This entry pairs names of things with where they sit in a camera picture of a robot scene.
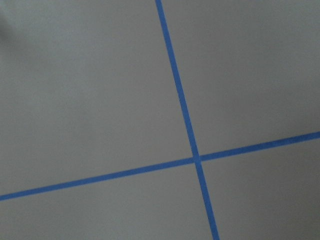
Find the blue tape strip left wrist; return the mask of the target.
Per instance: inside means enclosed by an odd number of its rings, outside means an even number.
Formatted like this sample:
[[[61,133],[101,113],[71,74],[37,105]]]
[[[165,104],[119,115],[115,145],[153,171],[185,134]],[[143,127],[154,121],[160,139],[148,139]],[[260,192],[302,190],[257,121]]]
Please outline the blue tape strip left wrist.
[[[205,211],[206,211],[212,239],[219,240],[220,235],[217,228],[217,223],[216,223],[216,219],[215,219],[215,215],[212,207],[212,202],[210,199],[209,190],[208,190],[202,162],[199,155],[198,146],[197,146],[189,110],[188,110],[188,105],[186,102],[185,93],[184,93],[179,69],[177,66],[176,58],[175,58],[174,48],[171,41],[171,36],[170,36],[170,32],[169,32],[169,28],[166,20],[165,11],[164,11],[161,0],[156,0],[155,4],[157,8],[157,13],[158,13],[158,17],[159,17],[159,21],[162,29],[162,34],[164,37],[164,42],[165,42],[165,46],[166,46],[166,50],[169,58],[169,63],[170,63],[178,99],[179,99],[180,108],[182,111],[185,129],[188,136],[188,141],[189,141],[189,145],[192,153],[192,161],[196,169],[196,174],[197,174],[198,182],[201,189],[201,194],[202,194],[202,198],[205,206]]]

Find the blue tape cross strip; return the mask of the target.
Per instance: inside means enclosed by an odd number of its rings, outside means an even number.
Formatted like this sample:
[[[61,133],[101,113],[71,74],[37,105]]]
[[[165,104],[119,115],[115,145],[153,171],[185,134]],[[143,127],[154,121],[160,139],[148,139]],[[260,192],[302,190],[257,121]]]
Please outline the blue tape cross strip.
[[[254,145],[243,146],[243,147],[239,147],[239,148],[233,148],[233,149],[228,149],[228,150],[224,150],[224,151],[204,154],[204,155],[199,156],[199,160],[202,162],[212,161],[212,160],[216,160],[216,159],[237,156],[237,155],[241,155],[241,154],[257,152],[257,151],[262,151],[262,150],[267,150],[267,149],[272,149],[272,148],[278,148],[281,146],[287,146],[287,145],[297,144],[297,143],[301,143],[301,142],[316,140],[319,138],[320,138],[320,133],[317,131],[317,132],[307,133],[307,134],[303,134],[303,135],[298,135],[298,136],[293,136],[293,137],[258,143],[258,144],[254,144]],[[138,174],[144,174],[144,173],[149,173],[149,172],[154,172],[154,171],[159,171],[159,170],[164,170],[164,169],[169,169],[169,168],[174,168],[174,167],[179,167],[179,166],[184,166],[184,165],[189,165],[189,164],[192,164],[193,162],[194,161],[191,157],[190,158],[183,158],[183,159],[168,161],[168,162],[164,162],[164,163],[158,163],[158,164],[153,164],[153,165],[148,165],[148,166],[143,166],[143,167],[138,167],[138,168],[133,168],[133,169],[128,169],[128,170],[123,170],[123,171],[119,171],[119,172],[113,172],[113,173],[108,173],[108,174],[104,174],[104,175],[98,175],[98,176],[93,176],[93,177],[88,177],[88,178],[83,178],[83,179],[78,179],[78,180],[73,180],[73,181],[68,181],[68,182],[63,182],[63,183],[58,183],[58,184],[42,186],[42,187],[12,192],[12,193],[8,193],[8,194],[3,194],[0,196],[0,200],[6,201],[6,200],[10,200],[10,199],[16,199],[16,198],[22,198],[22,197],[31,196],[31,195],[53,192],[53,191],[57,191],[57,190],[73,188],[73,187],[108,181],[108,180],[112,180],[112,179],[123,178],[123,177],[127,177],[127,176],[133,176],[133,175],[138,175]]]

